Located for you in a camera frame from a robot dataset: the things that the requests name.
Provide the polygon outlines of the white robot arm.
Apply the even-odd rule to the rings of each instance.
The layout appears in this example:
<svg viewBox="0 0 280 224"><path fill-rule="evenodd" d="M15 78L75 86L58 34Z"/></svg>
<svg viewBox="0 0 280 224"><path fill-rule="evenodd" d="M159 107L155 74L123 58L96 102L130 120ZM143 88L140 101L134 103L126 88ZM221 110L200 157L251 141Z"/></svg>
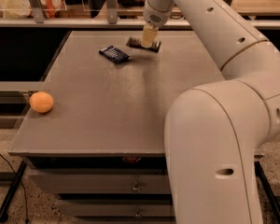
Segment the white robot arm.
<svg viewBox="0 0 280 224"><path fill-rule="evenodd" d="M176 224L262 224L254 155L280 134L280 52L222 0L146 0L163 26L179 7L224 76L183 92L165 120Z"/></svg>

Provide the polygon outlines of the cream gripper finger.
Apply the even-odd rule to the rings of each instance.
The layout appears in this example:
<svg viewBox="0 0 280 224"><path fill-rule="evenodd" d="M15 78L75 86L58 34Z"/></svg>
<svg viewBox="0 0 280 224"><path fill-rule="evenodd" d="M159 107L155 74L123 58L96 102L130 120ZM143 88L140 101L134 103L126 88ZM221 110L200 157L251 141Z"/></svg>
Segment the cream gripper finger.
<svg viewBox="0 0 280 224"><path fill-rule="evenodd" d="M143 27L141 46L144 48L149 48L154 42L158 34L158 28L153 25L145 24Z"/></svg>

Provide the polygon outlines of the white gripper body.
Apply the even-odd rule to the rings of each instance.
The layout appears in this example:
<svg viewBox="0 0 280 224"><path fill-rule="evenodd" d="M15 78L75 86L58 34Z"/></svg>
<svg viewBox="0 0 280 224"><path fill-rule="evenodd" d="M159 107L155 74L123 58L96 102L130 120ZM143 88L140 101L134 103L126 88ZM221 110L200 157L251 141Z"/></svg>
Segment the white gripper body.
<svg viewBox="0 0 280 224"><path fill-rule="evenodd" d="M172 7L172 3L146 0L143 10L145 22L155 27L162 27L166 22L168 22L172 12Z"/></svg>

